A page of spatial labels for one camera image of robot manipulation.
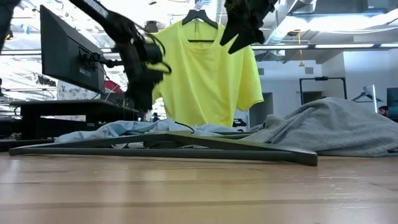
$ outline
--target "clothes hanger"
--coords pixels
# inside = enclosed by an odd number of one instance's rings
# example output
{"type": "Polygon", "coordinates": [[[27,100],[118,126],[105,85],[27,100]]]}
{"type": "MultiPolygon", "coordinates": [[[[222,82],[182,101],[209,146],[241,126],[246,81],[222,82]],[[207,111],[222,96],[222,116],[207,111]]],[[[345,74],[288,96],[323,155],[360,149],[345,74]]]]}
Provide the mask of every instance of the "clothes hanger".
{"type": "MultiPolygon", "coordinates": [[[[373,96],[372,96],[372,94],[370,94],[370,92],[368,92],[367,90],[364,89],[364,91],[359,96],[354,98],[352,101],[357,102],[357,103],[372,103],[373,102],[373,96]],[[368,97],[372,101],[358,101],[362,97],[368,97]]],[[[376,98],[376,102],[383,102],[383,101],[378,99],[378,98],[376,98]]]]}
{"type": "MultiPolygon", "coordinates": [[[[182,20],[182,25],[184,26],[188,22],[194,20],[194,19],[201,19],[203,22],[206,22],[210,26],[214,27],[215,29],[218,29],[218,24],[215,21],[212,21],[206,14],[206,11],[204,10],[199,10],[196,11],[194,9],[189,10],[187,16],[182,20]]],[[[214,40],[188,40],[189,42],[214,42],[214,40]]]]}

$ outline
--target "t-shirt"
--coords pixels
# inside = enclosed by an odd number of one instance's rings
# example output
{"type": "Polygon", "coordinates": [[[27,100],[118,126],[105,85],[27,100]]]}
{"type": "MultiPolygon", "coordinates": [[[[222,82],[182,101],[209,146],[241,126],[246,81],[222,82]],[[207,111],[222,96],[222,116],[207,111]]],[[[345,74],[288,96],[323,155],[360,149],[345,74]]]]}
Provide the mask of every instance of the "t-shirt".
{"type": "Polygon", "coordinates": [[[178,21],[155,35],[166,49],[164,62],[172,73],[164,75],[152,95],[153,101],[163,98],[168,118],[186,125],[230,127],[236,108],[246,111],[263,101],[252,49],[249,46],[230,55],[233,41],[221,46],[223,32],[221,25],[215,29],[205,22],[183,26],[178,21]]]}

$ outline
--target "gray fabric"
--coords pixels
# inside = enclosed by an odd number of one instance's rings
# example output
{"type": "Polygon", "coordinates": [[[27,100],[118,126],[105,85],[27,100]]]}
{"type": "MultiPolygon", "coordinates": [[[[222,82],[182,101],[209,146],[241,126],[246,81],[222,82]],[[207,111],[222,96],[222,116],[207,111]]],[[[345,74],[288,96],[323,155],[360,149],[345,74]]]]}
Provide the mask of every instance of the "gray fabric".
{"type": "Polygon", "coordinates": [[[242,140],[294,146],[328,156],[379,157],[398,148],[398,124],[341,98],[301,106],[284,118],[267,116],[242,140]]]}

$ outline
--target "wooden table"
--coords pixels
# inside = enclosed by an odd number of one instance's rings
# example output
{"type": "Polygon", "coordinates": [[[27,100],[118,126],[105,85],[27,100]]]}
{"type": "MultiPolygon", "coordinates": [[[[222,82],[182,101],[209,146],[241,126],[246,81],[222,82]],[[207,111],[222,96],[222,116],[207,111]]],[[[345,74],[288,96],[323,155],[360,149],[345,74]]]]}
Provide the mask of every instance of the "wooden table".
{"type": "Polygon", "coordinates": [[[397,223],[398,157],[286,163],[0,154],[0,223],[397,223]]]}

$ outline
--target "person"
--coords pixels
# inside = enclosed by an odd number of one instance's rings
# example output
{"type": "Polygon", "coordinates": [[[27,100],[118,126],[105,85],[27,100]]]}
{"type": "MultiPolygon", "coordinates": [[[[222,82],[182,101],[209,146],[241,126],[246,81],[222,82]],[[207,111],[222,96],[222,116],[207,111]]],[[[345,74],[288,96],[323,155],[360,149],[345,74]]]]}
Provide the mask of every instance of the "person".
{"type": "Polygon", "coordinates": [[[379,114],[383,116],[388,116],[388,106],[379,107],[379,114]]]}
{"type": "Polygon", "coordinates": [[[160,118],[157,116],[157,113],[154,113],[154,118],[152,118],[152,122],[156,122],[160,120],[160,118]]]}

